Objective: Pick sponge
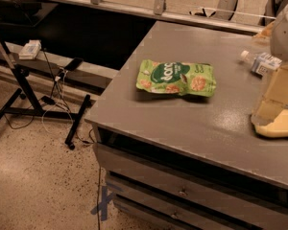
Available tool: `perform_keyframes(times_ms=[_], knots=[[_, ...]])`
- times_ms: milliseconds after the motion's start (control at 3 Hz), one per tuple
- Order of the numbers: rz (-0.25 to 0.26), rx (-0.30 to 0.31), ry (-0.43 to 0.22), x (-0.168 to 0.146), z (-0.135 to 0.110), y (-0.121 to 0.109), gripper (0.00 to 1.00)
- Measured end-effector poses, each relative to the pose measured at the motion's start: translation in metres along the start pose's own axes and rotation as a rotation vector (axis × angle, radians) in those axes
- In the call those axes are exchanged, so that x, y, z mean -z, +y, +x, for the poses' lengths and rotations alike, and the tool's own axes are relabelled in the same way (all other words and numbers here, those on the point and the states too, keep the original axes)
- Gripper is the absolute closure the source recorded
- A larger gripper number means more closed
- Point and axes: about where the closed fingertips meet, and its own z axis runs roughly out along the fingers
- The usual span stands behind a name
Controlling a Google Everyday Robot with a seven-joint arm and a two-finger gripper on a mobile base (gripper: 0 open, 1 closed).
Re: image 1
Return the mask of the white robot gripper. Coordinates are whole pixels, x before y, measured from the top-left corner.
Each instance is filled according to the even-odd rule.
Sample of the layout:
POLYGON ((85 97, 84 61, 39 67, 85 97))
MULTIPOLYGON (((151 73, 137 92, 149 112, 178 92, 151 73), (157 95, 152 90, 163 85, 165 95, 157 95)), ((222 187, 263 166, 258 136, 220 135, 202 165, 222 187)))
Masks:
MULTIPOLYGON (((276 17, 271 39, 271 54, 288 61, 288 4, 276 17)), ((288 63, 282 64, 267 78, 252 110, 251 121, 256 126, 272 123, 288 106, 288 63)))

